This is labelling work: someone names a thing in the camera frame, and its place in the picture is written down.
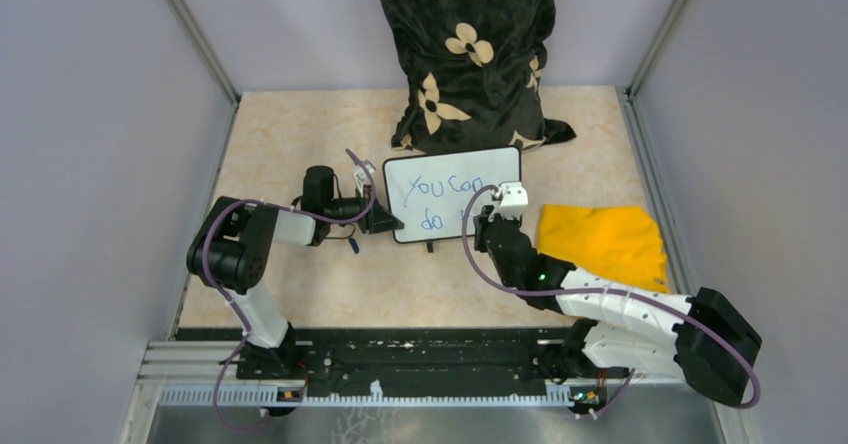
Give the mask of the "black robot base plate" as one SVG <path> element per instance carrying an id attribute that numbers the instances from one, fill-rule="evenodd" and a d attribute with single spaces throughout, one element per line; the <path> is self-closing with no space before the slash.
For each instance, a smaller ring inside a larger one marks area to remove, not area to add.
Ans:
<path id="1" fill-rule="evenodd" d="M 247 349 L 228 373 L 307 381 L 310 397 L 536 397 L 549 384 L 627 376 L 582 352 L 589 325 L 531 328 L 301 328 L 280 351 Z"/>

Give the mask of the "white whiteboard black frame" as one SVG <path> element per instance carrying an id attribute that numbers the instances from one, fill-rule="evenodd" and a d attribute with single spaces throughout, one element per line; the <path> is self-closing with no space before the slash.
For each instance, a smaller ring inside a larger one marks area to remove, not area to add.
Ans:
<path id="1" fill-rule="evenodd" d="M 398 244 L 459 238 L 466 207 L 481 188 L 521 179 L 515 147 L 421 155 L 382 165 L 389 211 L 403 223 Z"/>

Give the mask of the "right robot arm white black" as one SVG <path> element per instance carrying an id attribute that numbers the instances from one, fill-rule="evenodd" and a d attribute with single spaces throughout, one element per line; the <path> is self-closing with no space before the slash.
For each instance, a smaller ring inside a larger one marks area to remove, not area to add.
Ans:
<path id="1" fill-rule="evenodd" d="M 762 338 L 721 292 L 648 291 L 602 278 L 536 250 L 516 218 L 486 205 L 473 219 L 474 248 L 486 253 L 494 286 L 538 310 L 585 320 L 563 349 L 576 376 L 596 368 L 647 370 L 684 380 L 702 396 L 739 409 L 760 397 L 753 367 Z"/>

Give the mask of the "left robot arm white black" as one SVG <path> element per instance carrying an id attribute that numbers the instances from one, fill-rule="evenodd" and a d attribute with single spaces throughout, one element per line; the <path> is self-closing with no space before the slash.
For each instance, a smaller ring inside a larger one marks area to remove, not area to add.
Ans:
<path id="1" fill-rule="evenodd" d="M 227 196 L 215 202 L 187 251 L 186 266 L 219 292 L 242 324 L 239 378 L 287 378 L 300 363 L 294 329 L 262 282 L 273 244 L 316 247 L 334 225 L 366 235 L 403 229 L 379 203 L 373 173 L 370 163 L 354 171 L 351 197 L 341 194 L 335 171 L 319 165 L 306 170 L 302 193 L 288 208 Z"/>

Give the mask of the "blue marker cap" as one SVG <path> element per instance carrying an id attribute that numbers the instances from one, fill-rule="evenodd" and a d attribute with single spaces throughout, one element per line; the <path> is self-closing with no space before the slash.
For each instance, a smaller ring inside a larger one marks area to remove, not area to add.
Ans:
<path id="1" fill-rule="evenodd" d="M 350 237 L 350 238 L 347 239 L 347 241 L 348 241 L 353 253 L 359 254 L 360 253 L 360 246 L 359 246 L 358 242 L 356 241 L 356 239 L 353 238 L 353 237 Z"/>

